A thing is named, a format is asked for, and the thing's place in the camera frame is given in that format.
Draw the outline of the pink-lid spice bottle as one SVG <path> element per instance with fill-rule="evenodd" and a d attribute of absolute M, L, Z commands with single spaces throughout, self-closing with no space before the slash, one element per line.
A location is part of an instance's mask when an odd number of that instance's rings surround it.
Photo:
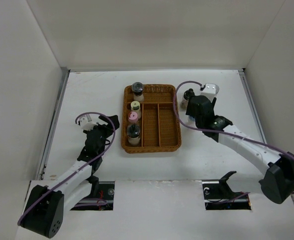
<path fill-rule="evenodd" d="M 131 111 L 128 114 L 128 122 L 129 124 L 140 125 L 139 114 L 135 111 Z"/>

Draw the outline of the green-lid spice bottle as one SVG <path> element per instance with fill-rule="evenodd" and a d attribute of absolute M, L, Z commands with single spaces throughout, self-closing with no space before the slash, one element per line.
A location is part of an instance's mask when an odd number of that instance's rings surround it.
<path fill-rule="evenodd" d="M 141 114 L 141 106 L 139 101 L 132 101 L 130 104 L 130 109 L 132 112 L 136 112 L 137 114 Z"/>

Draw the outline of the brown wicker organizer basket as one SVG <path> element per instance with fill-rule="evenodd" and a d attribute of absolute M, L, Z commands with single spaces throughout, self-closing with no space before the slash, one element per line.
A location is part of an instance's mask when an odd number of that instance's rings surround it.
<path fill-rule="evenodd" d="M 174 152 L 182 143 L 180 122 L 175 116 L 177 101 L 173 100 L 175 87 L 169 84 L 146 84 L 143 89 L 144 102 L 140 104 L 142 117 L 140 142 L 132 146 L 128 141 L 127 127 L 130 122 L 131 102 L 134 94 L 131 86 L 124 89 L 121 124 L 121 146 L 129 154 Z"/>

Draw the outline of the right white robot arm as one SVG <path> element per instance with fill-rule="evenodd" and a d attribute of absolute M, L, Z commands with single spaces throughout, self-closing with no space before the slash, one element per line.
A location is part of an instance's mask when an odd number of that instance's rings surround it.
<path fill-rule="evenodd" d="M 204 95 L 189 98 L 186 114 L 204 135 L 234 150 L 264 176 L 259 181 L 262 193 L 272 202 L 282 204 L 294 193 L 294 155 L 241 132 L 229 119 L 214 113 L 215 101 Z"/>

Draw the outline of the black-knob beige spice jar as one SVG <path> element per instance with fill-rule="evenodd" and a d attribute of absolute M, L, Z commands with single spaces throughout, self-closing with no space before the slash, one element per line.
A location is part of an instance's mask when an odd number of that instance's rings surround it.
<path fill-rule="evenodd" d="M 134 123 L 134 124 L 130 124 L 127 127 L 127 138 L 128 138 L 128 142 L 132 145 L 132 146 L 138 146 L 140 144 L 140 140 L 141 140 L 141 128 L 138 124 Z"/>

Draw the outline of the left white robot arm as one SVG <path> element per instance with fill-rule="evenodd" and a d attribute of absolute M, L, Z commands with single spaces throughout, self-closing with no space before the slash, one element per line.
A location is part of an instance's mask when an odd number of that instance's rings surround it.
<path fill-rule="evenodd" d="M 86 140 L 75 163 L 57 180 L 48 185 L 36 185 L 29 194 L 17 225 L 48 239 L 54 237 L 64 215 L 83 198 L 94 199 L 99 194 L 99 180 L 94 176 L 103 155 L 115 139 L 120 123 L 117 115 L 98 114 L 104 123 L 88 120 L 91 112 L 79 115 L 75 122 L 83 129 Z"/>

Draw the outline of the black-lid white spice jar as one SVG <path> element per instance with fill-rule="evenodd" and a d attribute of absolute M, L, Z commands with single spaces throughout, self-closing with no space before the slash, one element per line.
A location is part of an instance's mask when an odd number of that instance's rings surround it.
<path fill-rule="evenodd" d="M 131 86 L 133 99 L 138 102 L 144 102 L 144 85 L 141 82 L 134 82 Z"/>

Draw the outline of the blue-label silver-lid seasoning bottle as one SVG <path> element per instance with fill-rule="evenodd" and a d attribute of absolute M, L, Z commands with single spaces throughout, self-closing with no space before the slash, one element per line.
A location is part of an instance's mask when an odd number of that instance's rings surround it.
<path fill-rule="evenodd" d="M 188 116 L 188 121 L 187 121 L 187 123 L 189 123 L 189 124 L 194 124 L 194 123 L 195 123 L 195 118 L 189 115 L 189 116 Z"/>

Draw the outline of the black-knob brown spice jar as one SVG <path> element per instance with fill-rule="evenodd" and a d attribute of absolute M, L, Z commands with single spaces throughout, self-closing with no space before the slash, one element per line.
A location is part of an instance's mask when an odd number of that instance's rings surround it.
<path fill-rule="evenodd" d="M 181 109 L 186 110 L 190 98 L 192 98 L 194 96 L 195 96 L 195 93 L 194 93 L 194 90 L 192 88 L 186 90 L 184 92 L 184 94 L 183 94 L 182 101 L 181 101 L 181 104 L 180 104 Z"/>

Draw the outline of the tall silver-lid seasoning bottle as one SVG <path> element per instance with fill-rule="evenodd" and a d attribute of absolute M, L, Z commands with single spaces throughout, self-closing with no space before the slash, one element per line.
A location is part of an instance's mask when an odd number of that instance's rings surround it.
<path fill-rule="evenodd" d="M 215 85 L 213 88 L 215 89 L 215 95 L 217 95 L 219 93 L 219 90 L 220 90 L 219 86 Z"/>

